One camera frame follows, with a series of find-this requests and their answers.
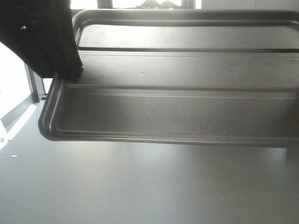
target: white wall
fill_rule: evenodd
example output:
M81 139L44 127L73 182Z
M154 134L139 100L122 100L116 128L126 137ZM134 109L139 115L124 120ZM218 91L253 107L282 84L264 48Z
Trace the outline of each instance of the white wall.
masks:
M202 9L298 10L298 0L202 0Z
M24 62L0 42L0 118L30 94Z

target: window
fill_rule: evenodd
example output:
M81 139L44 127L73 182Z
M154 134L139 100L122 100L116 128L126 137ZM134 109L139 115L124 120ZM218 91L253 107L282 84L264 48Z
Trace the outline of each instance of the window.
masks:
M201 0L196 0L195 1L195 8L196 9L201 9Z
M98 8L97 0L71 0L71 9L95 9Z
M113 8L135 8L141 5L145 0L113 0ZM156 0L159 4L163 3L164 0ZM182 0L172 0L177 6L182 5Z

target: black fabric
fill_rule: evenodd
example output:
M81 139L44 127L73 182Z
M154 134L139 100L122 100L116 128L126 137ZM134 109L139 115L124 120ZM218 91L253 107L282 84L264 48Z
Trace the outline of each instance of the black fabric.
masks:
M75 79L82 67L69 0L0 2L0 41L43 78Z

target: tray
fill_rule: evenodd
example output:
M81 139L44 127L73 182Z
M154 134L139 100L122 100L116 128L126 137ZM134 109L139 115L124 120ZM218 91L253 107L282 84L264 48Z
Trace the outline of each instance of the tray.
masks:
M85 10L76 80L53 79L51 140L299 145L299 14Z

